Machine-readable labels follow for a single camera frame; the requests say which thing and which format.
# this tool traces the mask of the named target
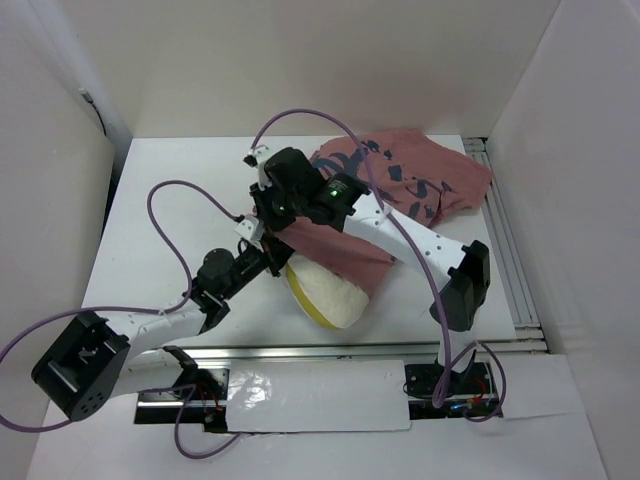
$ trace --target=cloth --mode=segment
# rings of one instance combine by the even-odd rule
[[[477,208],[492,179],[486,167],[429,140],[416,130],[359,137],[366,147],[385,202],[425,226],[465,208]],[[325,177],[339,172],[367,185],[367,171],[349,137],[328,141],[311,157]],[[371,297],[393,266],[388,253],[369,242],[314,225],[306,218],[278,237],[308,259],[358,285]]]

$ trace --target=purple cable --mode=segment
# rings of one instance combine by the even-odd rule
[[[167,237],[167,235],[164,233],[164,230],[162,230],[162,227],[160,227],[160,225],[158,224],[158,221],[156,220],[156,216],[153,213],[153,208],[151,205],[153,196],[156,194],[158,190],[160,190],[163,187],[166,187],[167,185],[182,185],[185,187],[192,188],[197,192],[200,192],[202,195],[204,195],[209,201],[211,201],[216,207],[218,207],[222,211],[222,213],[224,213],[230,219],[235,221],[237,220],[237,217],[234,217],[231,213],[229,213],[227,209],[222,207],[222,205],[220,205],[208,192],[206,192],[199,186],[194,185],[193,183],[190,183],[190,182],[186,182],[184,180],[168,180],[166,182],[159,183],[158,185],[156,185],[151,189],[151,191],[147,195],[147,214],[149,215],[149,219],[151,220],[153,227],[156,229],[160,237],[164,240],[167,246],[175,254],[176,258],[180,262],[180,265],[182,265],[185,275],[187,276],[188,287],[187,287],[187,293],[185,294],[184,298],[177,305],[174,305],[173,307],[164,310],[164,313],[173,313],[176,310],[179,310],[180,308],[182,308],[189,301],[192,285],[191,285],[191,272],[189,271],[189,266],[187,265],[187,261],[184,259],[182,254],[178,251],[178,249],[173,244],[173,242],[169,240],[169,237]],[[154,314],[160,313],[160,310],[155,308],[142,308],[142,307],[101,306],[101,307],[75,308],[73,310],[67,310],[66,312],[58,313],[56,315],[51,315],[50,317],[47,317],[44,320],[40,320],[39,322],[34,323],[29,328],[19,333],[13,340],[11,340],[7,344],[7,346],[2,349],[2,352],[0,352],[0,364],[4,361],[4,359],[9,354],[9,352],[13,349],[13,347],[15,347],[24,337],[26,337],[30,333],[34,332],[35,330],[41,327],[44,327],[45,325],[55,322],[56,320],[60,320],[62,318],[70,317],[73,315],[78,315],[83,312],[127,312],[127,313],[144,313],[144,314],[154,315]],[[11,430],[15,430],[16,432],[23,432],[23,433],[50,432],[52,430],[57,430],[58,428],[66,427],[70,423],[71,423],[70,420],[65,420],[64,422],[56,423],[54,425],[46,425],[43,427],[28,427],[25,425],[18,425],[17,423],[14,423],[8,420],[7,418],[5,418],[3,415],[0,415],[1,425]]]
[[[380,209],[381,210],[384,209],[384,201],[382,200],[382,197],[380,196],[380,192],[378,191],[378,185],[377,185],[375,176],[373,174],[373,167],[371,166],[371,162],[369,160],[369,157],[366,154],[366,151],[362,146],[362,143],[360,142],[360,140],[358,140],[358,137],[356,137],[356,135],[351,131],[349,127],[347,127],[344,123],[342,123],[337,118],[332,117],[331,115],[328,115],[323,112],[319,112],[318,110],[312,110],[307,108],[294,108],[291,110],[285,110],[284,112],[279,113],[278,115],[273,117],[271,120],[269,120],[267,123],[265,123],[265,125],[260,129],[255,139],[253,140],[253,143],[251,144],[251,148],[254,149],[258,146],[258,142],[260,141],[262,136],[265,134],[265,132],[271,125],[273,125],[275,122],[280,120],[282,117],[286,117],[288,115],[292,115],[295,113],[307,113],[310,115],[316,115],[318,117],[322,117],[336,124],[342,130],[344,130],[344,132],[356,144],[358,151],[360,153],[360,156],[364,160],[364,165],[367,170],[367,176],[369,177],[369,184],[371,185],[371,191],[373,192],[373,195],[375,196],[376,201],[380,206]],[[444,405],[444,402],[447,398],[447,391],[449,390],[451,371],[454,365],[454,363],[451,362],[451,338],[449,336],[449,325],[447,324],[447,317],[444,313],[444,305],[442,304],[442,299],[440,298],[440,293],[438,292],[438,286],[436,285],[436,281],[433,278],[431,269],[429,268],[429,265],[427,264],[426,260],[422,256],[422,252],[420,251],[416,243],[411,238],[411,235],[409,235],[409,232],[405,230],[405,228],[400,224],[400,222],[398,222],[398,220],[391,213],[389,213],[387,218],[389,218],[391,223],[395,225],[395,227],[398,229],[402,237],[407,241],[407,243],[411,247],[411,250],[413,250],[413,252],[416,254],[416,258],[420,263],[420,267],[422,267],[422,270],[424,271],[424,274],[427,277],[427,281],[429,282],[429,287],[431,288],[431,292],[433,293],[433,298],[436,304],[436,309],[438,311],[438,316],[441,319],[440,326],[442,327],[442,338],[443,338],[443,344],[444,344],[444,372],[436,385],[436,388],[433,393],[433,400],[432,400],[433,406],[436,408],[440,408],[442,407],[442,405]]]
[[[180,443],[180,420],[182,419],[182,414],[184,413],[184,409],[187,403],[189,403],[189,401],[191,400],[191,397],[193,397],[193,394],[196,391],[196,386],[194,384],[182,385],[180,387],[150,388],[148,390],[143,390],[140,393],[178,392],[180,390],[186,390],[186,389],[190,389],[190,390],[189,390],[189,394],[187,395],[187,398],[182,402],[182,405],[180,406],[180,410],[178,410],[176,423],[174,424],[174,427],[173,427],[173,441],[175,442],[176,448],[182,454],[182,456],[187,457],[190,460],[204,460],[205,458],[211,458],[223,452],[227,448],[229,448],[236,440],[240,438],[240,434],[239,433],[233,434],[233,436],[229,439],[229,441],[227,441],[226,443],[222,444],[218,448],[207,453],[191,453],[184,449],[184,447],[182,446],[182,443]]]

